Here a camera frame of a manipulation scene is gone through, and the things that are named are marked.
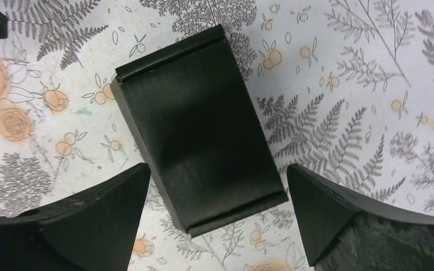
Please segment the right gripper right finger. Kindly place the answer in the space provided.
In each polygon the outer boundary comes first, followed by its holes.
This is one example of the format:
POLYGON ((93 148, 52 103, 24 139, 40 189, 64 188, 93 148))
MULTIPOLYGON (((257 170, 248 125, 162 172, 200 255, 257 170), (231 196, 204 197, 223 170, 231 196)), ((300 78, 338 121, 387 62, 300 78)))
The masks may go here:
POLYGON ((434 216, 398 208, 292 164, 290 196, 315 270, 434 270, 434 216))

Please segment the black paper box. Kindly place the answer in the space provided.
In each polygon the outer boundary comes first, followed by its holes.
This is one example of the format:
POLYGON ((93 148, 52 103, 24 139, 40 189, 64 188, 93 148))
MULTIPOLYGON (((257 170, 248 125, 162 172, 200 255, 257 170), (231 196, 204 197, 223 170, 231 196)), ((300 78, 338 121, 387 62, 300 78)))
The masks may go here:
POLYGON ((179 230, 196 237, 288 200, 221 25, 115 72, 113 96, 179 230))

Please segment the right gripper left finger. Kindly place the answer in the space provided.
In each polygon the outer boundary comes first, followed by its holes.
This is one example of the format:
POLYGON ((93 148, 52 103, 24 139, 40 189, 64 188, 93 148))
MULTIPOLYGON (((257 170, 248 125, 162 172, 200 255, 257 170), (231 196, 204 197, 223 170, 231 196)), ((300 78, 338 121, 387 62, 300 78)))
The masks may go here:
POLYGON ((151 171, 109 180, 16 217, 0 217, 0 270, 127 270, 151 171))

